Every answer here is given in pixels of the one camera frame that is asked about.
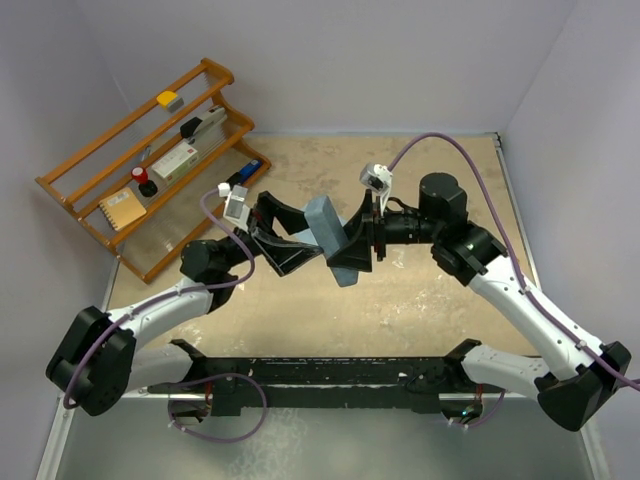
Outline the blue cleaning cloth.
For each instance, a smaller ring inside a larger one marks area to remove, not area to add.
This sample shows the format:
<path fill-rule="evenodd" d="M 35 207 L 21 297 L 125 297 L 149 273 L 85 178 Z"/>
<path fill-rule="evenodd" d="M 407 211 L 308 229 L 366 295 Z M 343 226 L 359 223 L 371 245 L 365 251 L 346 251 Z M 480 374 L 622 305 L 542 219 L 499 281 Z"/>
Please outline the blue cleaning cloth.
<path fill-rule="evenodd" d="M 294 238 L 300 243 L 313 245 L 313 246 L 317 245 L 315 237 L 310 229 L 306 229 L 296 233 L 294 235 Z"/>

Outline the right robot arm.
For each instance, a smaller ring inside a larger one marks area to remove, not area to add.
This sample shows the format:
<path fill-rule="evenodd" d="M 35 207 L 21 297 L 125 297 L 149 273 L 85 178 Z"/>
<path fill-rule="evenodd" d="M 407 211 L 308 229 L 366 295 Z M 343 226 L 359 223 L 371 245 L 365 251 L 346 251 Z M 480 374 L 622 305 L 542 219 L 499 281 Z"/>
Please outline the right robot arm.
<path fill-rule="evenodd" d="M 344 229 L 347 242 L 331 254 L 331 267 L 369 272 L 390 244 L 428 244 L 437 266 L 496 308 L 537 350 L 536 357 L 498 351 L 466 340 L 447 356 L 446 383 L 456 391 L 492 385 L 538 403 L 560 427 L 576 432 L 622 386 L 631 361 L 619 342 L 603 343 L 568 318 L 542 292 L 516 274 L 517 264 L 487 229 L 470 221 L 467 194 L 446 173 L 419 183 L 416 207 L 391 211 L 392 176 L 364 171 L 366 193 Z"/>

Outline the grey glasses case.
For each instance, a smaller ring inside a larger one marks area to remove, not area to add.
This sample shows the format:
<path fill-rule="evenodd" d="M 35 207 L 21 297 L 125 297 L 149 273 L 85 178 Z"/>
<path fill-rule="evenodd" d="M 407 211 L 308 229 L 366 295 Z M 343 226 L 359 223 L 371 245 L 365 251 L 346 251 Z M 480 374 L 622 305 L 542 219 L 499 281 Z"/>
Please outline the grey glasses case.
<path fill-rule="evenodd" d="M 304 210 L 304 217 L 317 245 L 323 250 L 326 260 L 347 244 L 343 225 L 327 195 L 311 199 Z M 342 267 L 331 267 L 330 270 L 339 287 L 345 288 L 357 284 L 356 270 Z"/>

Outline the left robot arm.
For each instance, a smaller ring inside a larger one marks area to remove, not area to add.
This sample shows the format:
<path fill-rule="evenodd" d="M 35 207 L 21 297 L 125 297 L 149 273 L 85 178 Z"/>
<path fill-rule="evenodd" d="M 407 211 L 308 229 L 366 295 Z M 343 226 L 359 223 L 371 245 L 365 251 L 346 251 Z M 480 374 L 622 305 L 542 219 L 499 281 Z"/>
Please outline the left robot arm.
<path fill-rule="evenodd" d="M 224 217 L 234 226 L 215 219 L 223 238 L 194 240 L 183 247 L 180 281 L 138 303 L 109 311 L 90 306 L 75 316 L 45 370 L 62 392 L 64 408 L 97 416 L 137 389 L 133 370 L 139 350 L 225 305 L 246 280 L 232 274 L 234 267 L 246 263 L 253 275 L 257 257 L 263 257 L 284 276 L 322 254 L 317 245 L 285 240 L 273 230 L 279 223 L 287 234 L 298 234 L 308 229 L 308 216 L 308 210 L 290 207 L 268 192 L 260 193 L 253 207 L 229 192 Z"/>

